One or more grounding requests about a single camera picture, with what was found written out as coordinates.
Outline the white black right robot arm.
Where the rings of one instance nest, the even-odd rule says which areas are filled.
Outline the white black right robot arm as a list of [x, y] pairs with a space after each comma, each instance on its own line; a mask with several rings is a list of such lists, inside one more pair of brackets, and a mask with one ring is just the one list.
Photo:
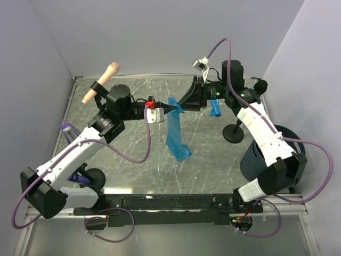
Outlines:
[[296, 185], [301, 180], [307, 159], [303, 150], [297, 152], [285, 141], [268, 117], [261, 102], [261, 95], [267, 90], [265, 80], [257, 81], [252, 89], [245, 87], [241, 62], [227, 60], [222, 62], [222, 77], [208, 81], [208, 63], [205, 57], [194, 61], [193, 67], [201, 71], [202, 76], [193, 78], [180, 106], [185, 110], [199, 111], [207, 106], [208, 100], [223, 99], [237, 117], [236, 124], [223, 129], [225, 140], [230, 143], [242, 141], [241, 125], [252, 135], [265, 166], [256, 177], [233, 192], [233, 208], [242, 213], [250, 208], [252, 201]]

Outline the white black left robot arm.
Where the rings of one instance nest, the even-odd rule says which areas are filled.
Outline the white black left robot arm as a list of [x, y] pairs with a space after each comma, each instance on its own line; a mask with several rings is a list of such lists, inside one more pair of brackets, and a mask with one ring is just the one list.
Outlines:
[[87, 208], [100, 214], [105, 208], [104, 173], [85, 174], [77, 178], [80, 188], [67, 188], [64, 183], [91, 156], [110, 143], [125, 129], [126, 121], [144, 120], [145, 126], [160, 123], [176, 105], [154, 101], [136, 102], [127, 85], [119, 84], [107, 91], [95, 82], [92, 89], [99, 112], [78, 137], [54, 158], [36, 169], [26, 168], [20, 174], [22, 199], [26, 199], [41, 216], [50, 219], [64, 209]]

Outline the blue detached trash bag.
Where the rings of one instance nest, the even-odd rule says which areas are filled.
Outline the blue detached trash bag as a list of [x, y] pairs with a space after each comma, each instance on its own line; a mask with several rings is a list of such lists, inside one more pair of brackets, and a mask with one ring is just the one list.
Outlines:
[[176, 160], [181, 162], [192, 155], [191, 150], [182, 143], [180, 114], [184, 114], [184, 109], [174, 97], [168, 98], [168, 104], [175, 109], [167, 114], [166, 145]]

